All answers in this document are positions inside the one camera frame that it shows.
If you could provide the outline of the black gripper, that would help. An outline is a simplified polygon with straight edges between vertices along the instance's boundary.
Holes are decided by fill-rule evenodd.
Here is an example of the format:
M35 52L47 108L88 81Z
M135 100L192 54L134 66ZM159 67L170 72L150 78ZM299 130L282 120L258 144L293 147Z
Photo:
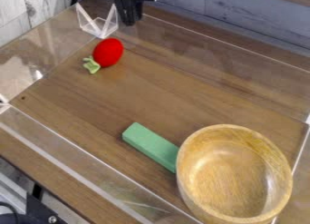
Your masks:
M120 18L126 25L134 25L142 19L143 15L143 1L155 2L158 0L131 0L130 4L130 18L127 12L127 0L114 0Z

